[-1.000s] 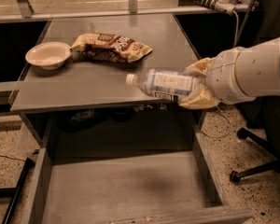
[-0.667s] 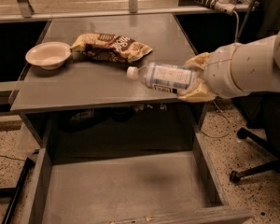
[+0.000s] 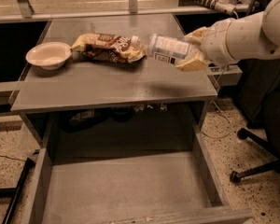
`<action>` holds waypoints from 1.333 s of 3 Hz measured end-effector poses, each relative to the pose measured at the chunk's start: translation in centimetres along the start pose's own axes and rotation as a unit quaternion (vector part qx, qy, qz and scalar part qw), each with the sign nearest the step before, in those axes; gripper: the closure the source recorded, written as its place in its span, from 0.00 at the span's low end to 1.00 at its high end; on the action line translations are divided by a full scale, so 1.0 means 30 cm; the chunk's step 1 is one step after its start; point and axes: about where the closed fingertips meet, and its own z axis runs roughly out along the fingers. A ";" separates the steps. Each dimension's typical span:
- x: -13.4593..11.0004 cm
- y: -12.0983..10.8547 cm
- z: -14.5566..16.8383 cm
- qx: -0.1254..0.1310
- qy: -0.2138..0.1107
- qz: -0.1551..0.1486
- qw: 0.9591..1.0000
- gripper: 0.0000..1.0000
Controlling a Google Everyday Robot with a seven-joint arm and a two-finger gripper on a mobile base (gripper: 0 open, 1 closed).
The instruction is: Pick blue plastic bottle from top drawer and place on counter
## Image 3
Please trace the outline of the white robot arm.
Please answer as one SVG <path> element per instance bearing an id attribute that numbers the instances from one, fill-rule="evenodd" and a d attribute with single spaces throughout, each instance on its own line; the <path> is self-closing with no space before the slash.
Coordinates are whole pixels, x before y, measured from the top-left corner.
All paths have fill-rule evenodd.
<path id="1" fill-rule="evenodd" d="M 280 0 L 253 15 L 196 29 L 183 40 L 190 43 L 190 50 L 176 62 L 181 71 L 203 70 L 211 63 L 225 67 L 246 59 L 280 59 Z"/>

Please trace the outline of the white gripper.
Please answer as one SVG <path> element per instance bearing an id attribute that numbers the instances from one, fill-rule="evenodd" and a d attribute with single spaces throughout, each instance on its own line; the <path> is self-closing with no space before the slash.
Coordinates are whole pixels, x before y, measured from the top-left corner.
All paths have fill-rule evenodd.
<path id="1" fill-rule="evenodd" d="M 231 56 L 227 46 L 227 33 L 233 21 L 232 18 L 217 21 L 208 28 L 204 26 L 184 35 L 182 40 L 200 45 L 204 56 L 196 52 L 187 56 L 185 60 L 178 61 L 175 67 L 183 72 L 193 72 L 204 70 L 207 67 L 206 59 L 216 66 L 238 63 L 238 60 Z"/>

